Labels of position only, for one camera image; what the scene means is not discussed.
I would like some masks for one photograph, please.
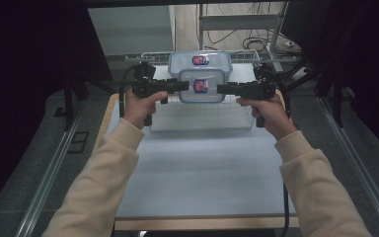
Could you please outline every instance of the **hand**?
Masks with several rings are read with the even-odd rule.
[[[125,92],[124,119],[139,129],[144,127],[144,119],[147,115],[156,113],[155,102],[168,97],[167,92],[158,92],[148,98],[140,98],[134,95],[131,89]]]
[[[238,98],[236,102],[241,106],[251,106],[252,116],[254,118],[264,117],[266,130],[269,131],[276,140],[297,130],[285,113],[284,106],[277,94],[268,101]]]

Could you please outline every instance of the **logo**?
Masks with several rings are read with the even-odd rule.
[[[194,56],[192,58],[192,64],[195,66],[208,65],[209,59],[207,56]]]
[[[195,79],[193,82],[193,91],[196,93],[207,93],[208,82],[206,79]]]

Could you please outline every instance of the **sweatshirt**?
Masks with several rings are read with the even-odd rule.
[[[105,134],[42,236],[111,236],[143,136],[125,119]],[[328,159],[310,146],[301,131],[283,137],[275,148],[303,236],[371,236]]]

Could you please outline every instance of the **wire basket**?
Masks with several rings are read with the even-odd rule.
[[[228,51],[234,66],[229,81],[246,82],[255,80],[253,67],[260,63],[255,50]],[[142,58],[154,66],[166,66],[170,52],[143,53]],[[240,75],[240,71],[249,75]],[[246,81],[237,80],[244,77]],[[241,107],[236,96],[228,95],[222,103],[182,103],[177,95],[169,96],[167,105],[157,105],[150,126],[152,132],[251,129],[254,118],[250,107]]]

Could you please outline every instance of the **person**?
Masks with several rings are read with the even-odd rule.
[[[83,171],[71,185],[42,236],[110,236],[114,216],[134,171],[146,115],[156,112],[159,92],[140,99],[127,91],[124,117],[105,134]],[[238,98],[276,139],[280,173],[294,203],[303,236],[371,236],[347,191],[319,149],[313,149],[285,114],[278,95],[269,101]]]

